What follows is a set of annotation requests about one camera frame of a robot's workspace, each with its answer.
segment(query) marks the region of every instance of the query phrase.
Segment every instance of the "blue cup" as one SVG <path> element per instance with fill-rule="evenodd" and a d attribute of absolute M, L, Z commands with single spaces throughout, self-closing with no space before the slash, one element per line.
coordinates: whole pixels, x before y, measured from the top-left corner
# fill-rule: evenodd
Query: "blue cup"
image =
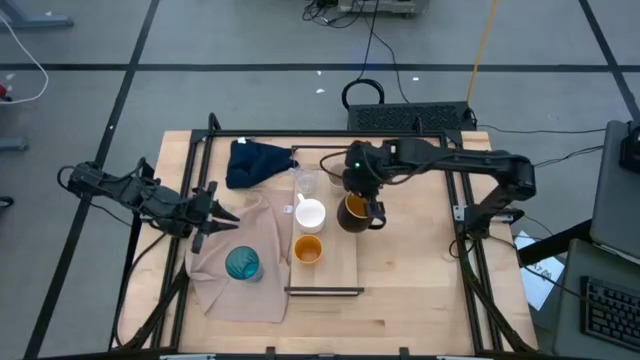
<path fill-rule="evenodd" d="M 258 282 L 262 279 L 262 266 L 258 253 L 248 246 L 239 246 L 227 255 L 227 274 L 236 280 Z"/>

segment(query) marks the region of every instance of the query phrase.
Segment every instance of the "black floor line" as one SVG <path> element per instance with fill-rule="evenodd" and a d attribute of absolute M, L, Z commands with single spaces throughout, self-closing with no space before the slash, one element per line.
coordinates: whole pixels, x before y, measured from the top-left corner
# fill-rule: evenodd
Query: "black floor line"
<path fill-rule="evenodd" d="M 100 166 L 104 165 L 104 161 L 106 160 L 109 146 L 111 145 L 111 140 L 113 139 L 113 134 L 116 130 L 116 126 L 118 125 L 118 120 L 120 118 L 120 114 L 122 113 L 122 108 L 124 107 L 129 89 L 131 88 L 131 82 L 133 81 L 133 77 L 135 75 L 133 66 L 138 64 L 138 62 L 140 61 L 140 56 L 142 55 L 144 44 L 147 40 L 147 37 L 149 36 L 149 30 L 151 29 L 151 24 L 153 23 L 153 18 L 155 17 L 156 10 L 158 9 L 159 2 L 160 0 L 151 1 L 149 9 L 147 10 L 147 15 L 142 25 L 142 29 L 140 30 L 140 34 L 138 35 L 138 40 L 131 56 L 131 61 L 129 62 L 129 70 L 127 70 L 122 81 L 122 86 L 120 87 L 120 91 L 118 92 L 118 96 L 116 97 L 113 111 L 111 112 L 111 116 L 109 117 L 109 122 L 107 123 L 102 141 L 100 142 L 100 147 L 98 148 L 98 152 L 96 154 L 95 161 Z M 62 250 L 62 254 L 60 255 L 60 260 L 58 260 L 53 279 L 49 284 L 47 295 L 45 296 L 42 308 L 40 309 L 40 313 L 38 314 L 38 319 L 36 320 L 36 324 L 31 333 L 29 344 L 27 345 L 27 349 L 25 350 L 25 359 L 37 358 L 40 353 L 42 343 L 44 342 L 45 336 L 47 334 L 47 329 L 49 328 L 51 318 L 53 317 L 53 312 L 58 303 L 60 293 L 62 292 L 64 281 L 69 271 L 76 245 L 78 244 L 78 240 L 80 239 L 80 234 L 82 232 L 84 222 L 89 212 L 90 201 L 91 197 L 87 196 L 85 201 L 81 201 L 78 205 L 78 210 L 76 211 L 76 215 L 73 218 L 71 229 L 69 230 L 67 240 Z"/>
<path fill-rule="evenodd" d="M 620 66 L 618 66 L 615 56 L 613 56 L 613 52 L 607 43 L 607 39 L 604 37 L 600 24 L 598 24 L 598 20 L 591 9 L 591 5 L 589 5 L 587 0 L 580 0 L 580 6 L 582 7 L 582 11 L 584 11 L 584 15 L 587 17 L 587 21 L 589 22 L 591 31 L 593 31 L 593 35 L 596 37 L 600 50 L 602 50 L 602 54 L 607 60 L 607 64 L 611 69 L 611 74 L 618 85 L 618 89 L 620 90 L 620 94 L 622 95 L 625 105 L 627 105 L 631 118 L 633 120 L 640 121 L 640 109 L 638 108 L 638 103 L 629 89 L 629 85 L 627 85 L 624 75 L 622 75 L 622 70 L 620 69 Z"/>
<path fill-rule="evenodd" d="M 49 71 L 167 71 L 167 72 L 249 72 L 249 71 L 360 71 L 362 64 L 41 64 Z M 472 64 L 398 64 L 399 71 L 424 72 L 470 72 Z M 621 65 L 622 72 L 640 72 L 640 65 Z M 0 64 L 0 71 L 38 71 L 34 64 Z M 367 71 L 395 71 L 393 64 L 369 64 Z M 609 65 L 507 65 L 486 64 L 478 67 L 480 72 L 508 73 L 604 73 Z"/>

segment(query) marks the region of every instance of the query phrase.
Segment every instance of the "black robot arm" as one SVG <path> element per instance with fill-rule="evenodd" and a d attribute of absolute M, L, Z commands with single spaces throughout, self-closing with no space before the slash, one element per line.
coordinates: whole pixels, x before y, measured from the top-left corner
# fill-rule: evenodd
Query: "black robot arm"
<path fill-rule="evenodd" d="M 228 221 L 238 221 L 238 218 L 213 200 L 217 187 L 215 181 L 210 182 L 207 189 L 193 189 L 192 197 L 183 198 L 170 188 L 160 185 L 159 179 L 140 176 L 140 170 L 148 166 L 142 158 L 134 171 L 116 177 L 102 171 L 94 163 L 85 162 L 71 167 L 73 172 L 66 186 L 60 181 L 60 172 L 58 181 L 78 197 L 87 194 L 114 200 L 146 217 L 152 227 L 169 235 L 187 238 L 194 228 L 197 229 L 191 249 L 194 253 L 200 252 L 204 235 L 237 228 L 235 224 L 209 219 L 211 215 Z"/>
<path fill-rule="evenodd" d="M 343 182 L 347 191 L 367 198 L 369 214 L 384 217 L 384 205 L 376 196 L 383 185 L 399 185 L 429 170 L 450 170 L 491 175 L 498 186 L 479 204 L 457 209 L 465 232 L 476 239 L 489 235 L 489 224 L 514 200 L 524 201 L 536 193 L 534 169 L 529 159 L 506 151 L 475 151 L 442 148 L 420 139 L 385 140 L 380 147 L 355 141 L 346 152 Z M 404 179 L 394 181 L 399 175 Z"/>

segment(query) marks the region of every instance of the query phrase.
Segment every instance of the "gray floor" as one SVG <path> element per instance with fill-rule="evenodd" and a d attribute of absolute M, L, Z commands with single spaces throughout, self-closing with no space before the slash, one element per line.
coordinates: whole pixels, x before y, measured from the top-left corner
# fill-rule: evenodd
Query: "gray floor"
<path fill-rule="evenodd" d="M 22 0 L 34 13 L 68 14 L 71 29 L 20 32 L 24 45 L 43 63 L 127 64 L 150 0 Z M 383 16 L 377 33 L 398 62 L 471 64 L 490 0 L 432 0 L 413 20 Z M 620 64 L 640 64 L 634 0 L 590 0 Z M 364 22 L 336 30 L 300 20 L 301 0 L 161 0 L 146 42 L 144 64 L 359 63 L 366 47 Z M 374 40 L 372 62 L 390 63 Z M 35 71 L 2 70 L 26 63 L 13 40 L 0 32 L 0 83 L 12 96 L 37 93 Z M 483 63 L 606 65 L 574 0 L 505 0 L 500 3 Z M 24 354 L 78 201 L 55 182 L 57 169 L 95 157 L 124 73 L 50 71 L 47 92 L 37 102 L 0 107 L 0 135 L 24 135 L 25 153 L 0 153 L 0 193 L 16 204 L 0 214 L 0 357 Z M 157 160 L 166 130 L 202 128 L 214 111 L 226 129 L 345 129 L 340 92 L 357 72 L 138 72 L 111 145 L 106 170 L 125 172 L 138 157 Z M 367 74 L 385 86 L 388 102 L 400 102 L 393 72 Z M 463 100 L 470 73 L 401 73 L 411 101 Z M 640 74 L 627 73 L 640 96 Z M 611 74 L 480 73 L 472 106 L 481 124 L 507 129 L 587 129 L 608 120 L 627 121 L 629 112 Z M 375 94 L 354 88 L 350 100 L 367 103 Z M 602 134 L 507 135 L 490 131 L 493 147 L 526 155 L 533 162 L 602 143 Z M 590 216 L 600 154 L 540 169 L 539 194 L 517 204 L 552 231 Z M 100 202 L 127 217 L 122 209 Z M 546 236 L 523 220 L 514 231 Z M 91 209 L 41 356 L 107 348 L 115 296 L 121 279 L 128 229 Z M 547 338 L 541 332 L 541 342 Z"/>

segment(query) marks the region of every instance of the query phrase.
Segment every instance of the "tan towel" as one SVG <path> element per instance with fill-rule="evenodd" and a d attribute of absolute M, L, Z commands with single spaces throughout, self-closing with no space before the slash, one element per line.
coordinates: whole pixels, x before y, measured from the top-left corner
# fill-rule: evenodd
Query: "tan towel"
<path fill-rule="evenodd" d="M 202 311 L 220 320 L 282 322 L 288 295 L 289 247 L 293 214 L 293 192 L 262 190 L 251 192 L 255 199 L 248 207 L 232 210 L 240 218 L 239 228 L 212 234 L 202 251 L 187 251 L 186 268 L 193 281 Z M 232 279 L 225 259 L 238 246 L 253 248 L 264 270 L 257 283 Z"/>

